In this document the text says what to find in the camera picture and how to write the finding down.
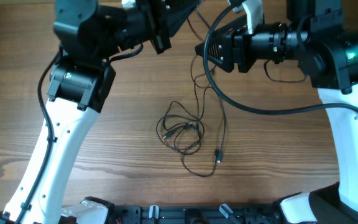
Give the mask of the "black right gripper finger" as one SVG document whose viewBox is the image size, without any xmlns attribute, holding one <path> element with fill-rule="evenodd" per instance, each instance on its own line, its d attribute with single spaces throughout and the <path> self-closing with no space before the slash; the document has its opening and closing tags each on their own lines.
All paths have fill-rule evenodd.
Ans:
<svg viewBox="0 0 358 224">
<path fill-rule="evenodd" d="M 206 54 L 204 53 L 205 43 L 202 42 L 195 47 L 195 52 L 197 55 L 201 57 L 205 57 Z M 211 62 L 216 62 L 216 45 L 209 44 L 208 46 L 208 60 Z"/>
<path fill-rule="evenodd" d="M 246 15 L 240 16 L 237 19 L 234 19 L 233 21 L 223 25 L 222 27 L 216 27 L 216 29 L 213 31 L 213 34 L 223 34 L 229 30 L 242 29 L 246 25 L 247 25 L 247 16 Z"/>
</svg>

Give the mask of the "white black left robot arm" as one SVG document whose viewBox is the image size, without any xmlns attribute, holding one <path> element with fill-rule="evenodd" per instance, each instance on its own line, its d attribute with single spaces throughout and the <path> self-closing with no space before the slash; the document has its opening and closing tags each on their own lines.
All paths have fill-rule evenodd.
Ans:
<svg viewBox="0 0 358 224">
<path fill-rule="evenodd" d="M 53 30 L 57 54 L 45 69 L 44 124 L 25 174 L 0 211 L 0 223 L 116 223 L 113 203 L 87 197 L 63 206 L 80 147 L 109 95 L 112 63 L 136 56 L 144 42 L 161 54 L 198 1 L 57 1 Z"/>
</svg>

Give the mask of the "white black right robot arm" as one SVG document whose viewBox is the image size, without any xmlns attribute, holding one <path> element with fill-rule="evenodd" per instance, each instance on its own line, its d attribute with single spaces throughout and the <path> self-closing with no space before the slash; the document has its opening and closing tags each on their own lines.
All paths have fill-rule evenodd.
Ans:
<svg viewBox="0 0 358 224">
<path fill-rule="evenodd" d="M 358 223 L 358 29 L 344 29 L 339 1 L 288 1 L 287 23 L 266 24 L 260 1 L 231 1 L 229 10 L 246 17 L 213 22 L 195 48 L 204 65 L 246 73 L 257 60 L 296 60 L 321 103 L 280 114 L 325 110 L 331 124 L 339 182 L 279 201 L 282 222 Z"/>
</svg>

